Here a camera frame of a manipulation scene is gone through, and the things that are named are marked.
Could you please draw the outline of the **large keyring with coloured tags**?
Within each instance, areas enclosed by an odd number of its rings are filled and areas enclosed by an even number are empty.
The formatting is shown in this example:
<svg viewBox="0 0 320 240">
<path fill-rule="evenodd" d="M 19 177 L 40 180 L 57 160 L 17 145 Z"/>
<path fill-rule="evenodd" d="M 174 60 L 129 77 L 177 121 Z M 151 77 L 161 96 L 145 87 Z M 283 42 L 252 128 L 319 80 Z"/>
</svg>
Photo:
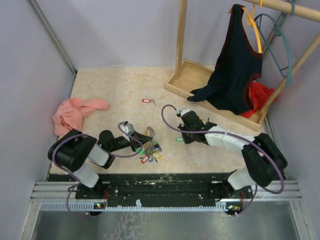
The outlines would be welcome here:
<svg viewBox="0 0 320 240">
<path fill-rule="evenodd" d="M 151 141 L 148 141 L 147 143 L 143 144 L 143 149 L 139 152 L 139 154 L 141 155 L 141 157 L 139 158 L 140 163 L 158 163 L 158 160 L 162 159 L 162 148 L 160 147 L 160 144 L 157 141 L 155 141 L 155 131 L 151 126 L 148 126 L 144 134 L 147 137 L 151 137 Z"/>
</svg>

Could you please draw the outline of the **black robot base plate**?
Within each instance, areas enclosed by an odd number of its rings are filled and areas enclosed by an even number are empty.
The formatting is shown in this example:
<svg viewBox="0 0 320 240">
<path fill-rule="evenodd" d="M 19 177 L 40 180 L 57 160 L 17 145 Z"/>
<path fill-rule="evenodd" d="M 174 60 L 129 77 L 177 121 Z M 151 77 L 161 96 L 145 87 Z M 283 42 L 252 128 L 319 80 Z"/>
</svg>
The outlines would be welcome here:
<svg viewBox="0 0 320 240">
<path fill-rule="evenodd" d="M 246 184 L 234 190 L 229 173 L 102 174 L 95 187 L 80 184 L 77 200 L 98 200 L 94 209 L 220 210 L 233 215 L 243 209 L 254 190 Z"/>
</svg>

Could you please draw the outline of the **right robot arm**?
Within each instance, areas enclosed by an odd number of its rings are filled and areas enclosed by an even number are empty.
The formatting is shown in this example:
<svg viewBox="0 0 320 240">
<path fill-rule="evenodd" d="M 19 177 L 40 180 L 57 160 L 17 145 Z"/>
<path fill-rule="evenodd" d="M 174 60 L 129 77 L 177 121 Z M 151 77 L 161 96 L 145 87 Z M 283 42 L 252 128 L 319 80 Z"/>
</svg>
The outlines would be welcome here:
<svg viewBox="0 0 320 240">
<path fill-rule="evenodd" d="M 184 131 L 182 138 L 186 144 L 203 143 L 243 157 L 245 168 L 231 173 L 223 185 L 223 192 L 229 198 L 235 198 L 243 187 L 253 184 L 267 187 L 270 182 L 279 178 L 267 156 L 280 172 L 288 166 L 286 158 L 266 133 L 256 136 L 237 135 L 213 122 L 204 123 L 193 110 L 187 108 L 180 110 L 177 115 L 183 122 L 178 129 Z"/>
</svg>

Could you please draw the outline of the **key with green tag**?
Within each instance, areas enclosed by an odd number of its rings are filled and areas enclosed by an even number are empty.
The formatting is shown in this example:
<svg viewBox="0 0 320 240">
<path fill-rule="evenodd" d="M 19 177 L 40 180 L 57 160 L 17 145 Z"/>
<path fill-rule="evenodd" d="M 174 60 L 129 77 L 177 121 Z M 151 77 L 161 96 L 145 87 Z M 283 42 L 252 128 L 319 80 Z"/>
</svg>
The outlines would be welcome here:
<svg viewBox="0 0 320 240">
<path fill-rule="evenodd" d="M 177 142 L 177 143 L 183 143 L 184 139 L 183 139 L 183 137 L 177 137 L 177 138 L 175 138 L 174 141 Z"/>
</svg>

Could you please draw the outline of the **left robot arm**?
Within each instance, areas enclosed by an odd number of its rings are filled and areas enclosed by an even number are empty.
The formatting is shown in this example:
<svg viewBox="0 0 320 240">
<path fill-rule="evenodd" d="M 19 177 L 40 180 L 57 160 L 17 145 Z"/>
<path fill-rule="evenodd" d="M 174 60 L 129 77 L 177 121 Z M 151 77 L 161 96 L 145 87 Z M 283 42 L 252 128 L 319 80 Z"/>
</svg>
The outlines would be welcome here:
<svg viewBox="0 0 320 240">
<path fill-rule="evenodd" d="M 128 126 L 122 127 L 121 130 L 122 136 L 114 137 L 110 130 L 104 130 L 96 139 L 72 129 L 51 146 L 47 157 L 78 183 L 86 186 L 87 194 L 97 199 L 103 195 L 104 186 L 99 183 L 99 175 L 91 169 L 86 160 L 89 159 L 95 165 L 108 169 L 116 158 L 112 152 L 131 148 L 138 154 L 144 144 L 153 140 L 151 136 L 138 133 Z"/>
</svg>

